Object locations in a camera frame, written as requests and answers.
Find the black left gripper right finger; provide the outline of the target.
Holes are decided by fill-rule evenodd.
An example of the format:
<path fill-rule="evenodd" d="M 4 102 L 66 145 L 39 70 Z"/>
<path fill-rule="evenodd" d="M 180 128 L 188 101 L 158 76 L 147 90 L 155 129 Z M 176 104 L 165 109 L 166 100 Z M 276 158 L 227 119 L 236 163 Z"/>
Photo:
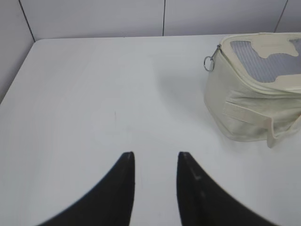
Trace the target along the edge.
<path fill-rule="evenodd" d="M 177 162 L 177 201 L 183 226 L 271 226 L 211 179 L 189 152 Z"/>

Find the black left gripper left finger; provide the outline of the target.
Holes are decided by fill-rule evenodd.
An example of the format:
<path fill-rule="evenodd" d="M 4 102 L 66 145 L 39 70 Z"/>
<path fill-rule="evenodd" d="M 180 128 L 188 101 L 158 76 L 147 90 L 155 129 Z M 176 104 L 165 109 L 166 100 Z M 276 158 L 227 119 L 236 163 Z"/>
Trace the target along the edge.
<path fill-rule="evenodd" d="M 42 226 L 128 226 L 135 195 L 135 156 L 123 153 L 87 194 Z"/>

